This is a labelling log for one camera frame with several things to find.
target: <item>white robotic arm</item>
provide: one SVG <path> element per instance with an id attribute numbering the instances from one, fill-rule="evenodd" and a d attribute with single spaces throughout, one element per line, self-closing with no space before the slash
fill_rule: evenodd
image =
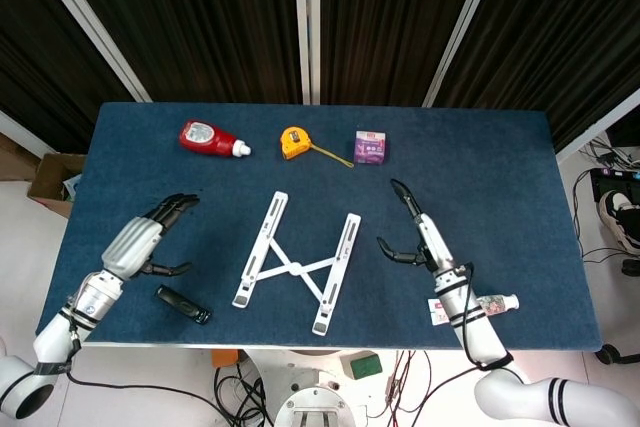
<path id="1" fill-rule="evenodd" d="M 418 254 L 398 253 L 378 238 L 389 259 L 425 264 L 435 279 L 436 295 L 469 361 L 489 374 L 475 388 L 482 411 L 496 419 L 533 419 L 572 427 L 640 427 L 640 411 L 621 394 L 564 379 L 526 384 L 527 377 L 504 348 L 470 288 L 471 265 L 457 265 L 434 222 L 418 207 L 409 189 L 392 180 L 408 207 L 422 243 Z"/>
<path id="2" fill-rule="evenodd" d="M 58 375 L 70 370 L 71 359 L 82 342 L 120 297 L 125 281 L 141 273 L 173 276 L 189 269 L 189 263 L 174 269 L 153 264 L 151 253 L 180 214 L 198 202 L 196 195 L 172 195 L 145 216 L 132 219 L 120 231 L 102 254 L 103 270 L 84 279 L 76 294 L 36 338 L 35 369 L 18 357 L 4 355 L 2 349 L 1 412 L 23 419 L 44 404 Z"/>

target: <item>ketchup bottle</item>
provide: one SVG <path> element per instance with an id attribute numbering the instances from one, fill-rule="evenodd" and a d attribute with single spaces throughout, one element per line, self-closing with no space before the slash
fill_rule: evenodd
<path id="1" fill-rule="evenodd" d="M 200 120 L 190 120 L 180 133 L 180 143 L 200 154 L 242 157 L 251 153 L 251 147 L 242 140 Z"/>

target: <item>table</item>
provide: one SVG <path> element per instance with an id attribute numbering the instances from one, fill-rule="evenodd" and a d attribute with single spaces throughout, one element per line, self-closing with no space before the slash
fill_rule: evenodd
<path id="1" fill-rule="evenodd" d="M 182 148 L 188 119 L 218 125 L 253 149 L 220 158 Z M 317 152 L 283 160 L 291 125 L 350 158 L 356 130 L 386 132 L 383 165 L 348 169 Z M 458 348 L 452 329 L 432 326 L 433 279 L 382 256 L 376 236 L 411 251 L 417 232 L 389 179 L 406 183 L 460 262 L 473 261 L 478 295 L 515 293 L 520 309 L 493 317 L 512 349 L 597 350 L 601 345 L 544 114 L 464 109 L 204 103 L 107 103 L 46 299 L 39 330 L 135 215 L 169 194 L 201 202 L 155 251 L 156 262 L 194 267 L 180 277 L 140 276 L 90 340 L 115 344 L 295 348 Z M 289 203 L 276 239 L 290 258 L 333 255 L 349 212 L 362 217 L 325 337 L 311 332 L 317 301 L 301 279 L 258 283 L 246 309 L 231 305 L 276 190 Z M 269 254 L 265 268 L 279 265 Z M 324 285 L 326 272 L 313 275 Z M 213 310 L 200 326 L 154 298 L 160 283 Z"/>

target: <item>white floor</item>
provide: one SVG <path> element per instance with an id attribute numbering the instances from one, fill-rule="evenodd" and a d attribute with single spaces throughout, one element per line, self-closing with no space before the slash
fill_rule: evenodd
<path id="1" fill-rule="evenodd" d="M 563 165 L 565 183 L 583 170 L 573 162 Z M 66 220 L 26 198 L 27 183 L 0 182 L 0 335 L 9 353 L 33 362 L 33 333 L 38 322 Z M 589 203 L 587 182 L 580 190 L 580 214 L 585 248 L 600 247 L 597 219 Z M 628 309 L 640 288 L 640 279 L 622 278 L 614 265 L 587 264 L 598 317 L 605 340 L 621 350 L 640 350 L 640 326 Z M 429 352 L 434 385 L 468 368 L 460 351 Z M 592 354 L 580 352 L 516 352 L 519 364 L 532 380 L 550 376 L 566 377 L 615 388 L 640 405 L 640 366 L 603 366 Z M 79 379 L 111 383 L 152 383 L 182 388 L 212 398 L 213 371 L 208 351 L 173 348 L 87 347 L 76 357 L 74 374 Z M 428 379 L 424 355 L 416 355 L 403 396 L 402 406 L 415 407 L 424 395 Z M 474 427 L 534 427 L 550 425 L 532 421 L 499 422 L 486 417 L 473 400 L 478 374 L 462 378 L 438 392 L 425 407 L 419 426 L 474 425 Z M 370 415 L 382 409 L 384 392 L 370 392 Z M 232 402 L 233 393 L 223 398 Z M 400 413 L 400 426 L 409 426 L 410 414 Z M 385 415 L 369 422 L 384 427 Z M 69 385 L 61 378 L 47 404 L 32 417 L 11 421 L 0 414 L 0 426 L 205 426 L 223 425 L 218 415 L 202 402 L 169 392 L 116 391 Z"/>

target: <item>tape measure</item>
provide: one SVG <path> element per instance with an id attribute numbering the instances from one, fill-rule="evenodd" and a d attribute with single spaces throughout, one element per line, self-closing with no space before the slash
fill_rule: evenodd
<path id="1" fill-rule="evenodd" d="M 314 145 L 309 134 L 300 127 L 286 128 L 280 136 L 280 145 L 282 146 L 282 156 L 286 160 L 291 160 L 300 154 L 304 154 L 307 150 L 313 149 L 353 169 L 353 164 L 348 160 Z"/>

